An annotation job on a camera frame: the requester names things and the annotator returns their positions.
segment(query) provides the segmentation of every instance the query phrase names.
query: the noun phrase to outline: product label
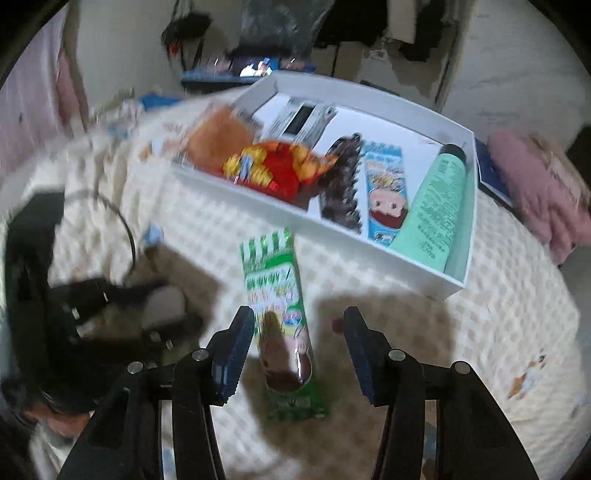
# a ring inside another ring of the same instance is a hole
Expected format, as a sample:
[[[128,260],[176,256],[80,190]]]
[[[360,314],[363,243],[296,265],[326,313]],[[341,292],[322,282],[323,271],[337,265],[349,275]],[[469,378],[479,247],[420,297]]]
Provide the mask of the product label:
[[[408,212],[400,147],[364,142],[361,149],[368,190],[368,238],[387,247]]]

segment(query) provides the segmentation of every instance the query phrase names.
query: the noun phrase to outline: orange snack bag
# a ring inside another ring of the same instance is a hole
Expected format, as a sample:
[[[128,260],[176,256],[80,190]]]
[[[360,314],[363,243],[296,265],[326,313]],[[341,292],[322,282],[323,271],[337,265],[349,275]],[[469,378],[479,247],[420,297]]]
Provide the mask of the orange snack bag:
[[[200,170],[221,171],[224,162],[252,144],[255,131],[223,105],[206,118],[187,141],[187,159]]]

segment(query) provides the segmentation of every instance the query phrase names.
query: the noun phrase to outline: packaged item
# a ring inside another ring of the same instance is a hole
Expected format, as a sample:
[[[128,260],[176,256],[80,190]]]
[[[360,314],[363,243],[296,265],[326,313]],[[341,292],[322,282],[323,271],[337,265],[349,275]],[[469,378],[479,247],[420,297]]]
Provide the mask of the packaged item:
[[[186,157],[199,170],[218,173],[255,138],[258,125],[229,105],[215,106],[187,141]]]
[[[271,196],[292,201],[301,185],[311,185],[335,164],[335,155],[320,157],[306,147],[283,142],[250,145],[224,162],[224,176]]]
[[[334,103],[291,97],[264,134],[264,139],[296,143],[311,150],[336,114]]]
[[[251,238],[240,254],[271,417],[324,417],[291,232]]]
[[[390,248],[443,272],[456,233],[465,187],[466,154],[456,145],[443,145]]]
[[[364,142],[368,191],[368,238],[389,246],[408,212],[406,183],[400,147]]]
[[[335,166],[318,182],[322,217],[357,233],[361,232],[361,215],[355,198],[361,135],[341,137],[330,147],[327,155],[335,155]]]

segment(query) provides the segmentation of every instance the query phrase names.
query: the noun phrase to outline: bed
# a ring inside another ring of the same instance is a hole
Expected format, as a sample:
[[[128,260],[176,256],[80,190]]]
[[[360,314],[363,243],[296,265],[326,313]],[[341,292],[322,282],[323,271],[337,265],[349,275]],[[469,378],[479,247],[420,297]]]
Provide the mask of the bed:
[[[238,93],[184,100],[134,118],[123,134],[97,128],[32,159],[3,185],[2,231],[9,211],[33,192],[98,189],[120,208],[136,239],[150,226],[162,229],[164,241],[150,267],[139,263],[134,275],[156,272],[181,287],[206,319],[200,342],[207,344],[246,303],[239,243],[271,227],[183,183],[171,168],[173,148],[160,147],[177,145],[212,101],[230,101]],[[53,282],[96,274],[121,282],[131,263],[117,217],[86,203],[66,209],[54,253]],[[443,302],[408,291],[396,278],[305,236],[296,238],[296,253],[330,415],[296,424],[269,422],[264,377],[251,347],[236,394],[212,411],[229,479],[371,477],[385,410],[362,396],[345,341],[331,328],[351,305],[371,328],[421,362],[469,362],[511,421],[540,478],[563,476],[591,433],[575,340],[579,312],[547,251],[510,213],[479,194],[469,284]],[[59,467],[67,449],[52,451]],[[174,477],[172,461],[169,449],[167,478]]]

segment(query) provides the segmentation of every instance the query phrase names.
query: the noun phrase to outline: open box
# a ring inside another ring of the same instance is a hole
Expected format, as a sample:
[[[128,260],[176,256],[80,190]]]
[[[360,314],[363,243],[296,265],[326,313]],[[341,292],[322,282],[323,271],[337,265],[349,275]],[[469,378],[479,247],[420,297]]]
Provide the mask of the open box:
[[[478,167],[474,134],[438,113],[389,93],[304,73],[274,72],[244,91],[234,105],[263,124],[264,133],[293,96],[337,106],[336,116],[313,149],[315,153],[324,155],[339,137],[350,136],[355,132],[361,133],[365,141],[401,147],[410,209],[441,146],[452,143],[464,150],[466,188],[444,273],[375,244],[368,239],[364,230],[360,235],[323,219],[315,199],[310,201],[306,211],[263,193],[181,166],[177,171],[184,181],[195,185],[201,192],[247,207],[278,228],[288,227],[317,242],[333,245],[345,254],[393,275],[400,283],[426,296],[442,300],[464,288],[476,225]],[[359,198],[361,208],[363,202],[365,207],[367,203],[362,184],[364,182],[356,185],[356,197]]]

